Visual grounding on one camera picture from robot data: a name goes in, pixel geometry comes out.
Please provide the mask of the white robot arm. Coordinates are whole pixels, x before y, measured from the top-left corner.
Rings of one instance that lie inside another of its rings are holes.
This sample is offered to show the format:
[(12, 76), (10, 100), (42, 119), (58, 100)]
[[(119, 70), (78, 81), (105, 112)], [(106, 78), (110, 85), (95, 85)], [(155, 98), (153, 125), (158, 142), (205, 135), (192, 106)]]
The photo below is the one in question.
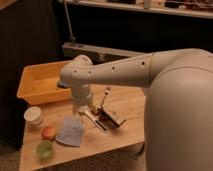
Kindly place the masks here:
[(79, 55), (60, 80), (77, 102), (90, 97), (89, 84), (146, 87), (147, 171), (213, 171), (213, 53), (179, 49), (99, 65)]

